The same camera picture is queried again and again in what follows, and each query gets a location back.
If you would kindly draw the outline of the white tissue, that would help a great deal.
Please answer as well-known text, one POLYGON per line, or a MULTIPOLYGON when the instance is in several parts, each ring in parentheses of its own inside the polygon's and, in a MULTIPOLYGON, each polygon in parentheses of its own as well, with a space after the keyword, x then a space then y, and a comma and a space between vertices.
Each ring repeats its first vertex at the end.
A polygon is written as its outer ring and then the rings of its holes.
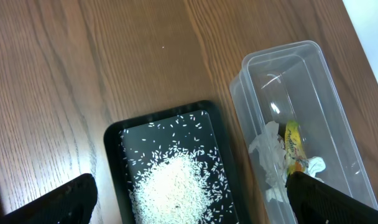
MULTIPOLYGON (((287 191, 285 184, 288 175, 285 169, 285 127, 283 136, 279 134, 279 123, 271 121, 265 126, 265 133, 257 136, 249 146, 249 152, 259 153, 259 164, 265 170, 265 182, 270 186, 265 191, 267 201, 272 199, 279 202, 287 202, 287 191)), ((316 174, 326 169, 326 164, 322 157, 307 157, 308 168, 304 172, 312 178, 316 174)))

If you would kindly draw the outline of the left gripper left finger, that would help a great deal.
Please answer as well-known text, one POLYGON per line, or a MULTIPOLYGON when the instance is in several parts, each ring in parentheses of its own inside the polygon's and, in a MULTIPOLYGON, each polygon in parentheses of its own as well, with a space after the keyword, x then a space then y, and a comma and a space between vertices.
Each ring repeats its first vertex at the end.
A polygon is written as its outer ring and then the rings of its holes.
POLYGON ((12 224, 89 224, 98 201, 95 178, 85 173, 0 218, 12 224))

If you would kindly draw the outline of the pile of white rice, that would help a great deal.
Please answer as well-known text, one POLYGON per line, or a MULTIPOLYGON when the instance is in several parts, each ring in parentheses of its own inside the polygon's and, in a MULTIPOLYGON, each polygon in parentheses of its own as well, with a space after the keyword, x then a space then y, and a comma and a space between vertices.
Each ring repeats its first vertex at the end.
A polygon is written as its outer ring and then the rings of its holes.
POLYGON ((125 128, 119 137, 136 223, 238 223, 205 110, 125 128))

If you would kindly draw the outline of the yellow green snack wrapper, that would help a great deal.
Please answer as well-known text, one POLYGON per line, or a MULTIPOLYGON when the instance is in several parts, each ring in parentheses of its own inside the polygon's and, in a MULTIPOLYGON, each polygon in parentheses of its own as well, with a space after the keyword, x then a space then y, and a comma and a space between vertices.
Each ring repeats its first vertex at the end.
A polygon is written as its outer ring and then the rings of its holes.
POLYGON ((289 120, 286 124, 284 143, 286 174, 291 175, 296 171, 305 172, 308 161, 302 146, 299 124, 295 120, 289 120))

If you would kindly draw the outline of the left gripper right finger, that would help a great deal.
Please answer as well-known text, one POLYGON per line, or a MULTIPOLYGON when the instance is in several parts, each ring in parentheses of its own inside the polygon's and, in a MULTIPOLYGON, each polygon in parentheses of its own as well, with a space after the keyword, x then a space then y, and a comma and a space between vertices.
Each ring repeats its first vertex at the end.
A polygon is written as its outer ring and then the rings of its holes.
POLYGON ((289 175, 290 206, 299 224, 378 224, 378 211, 303 172, 289 175))

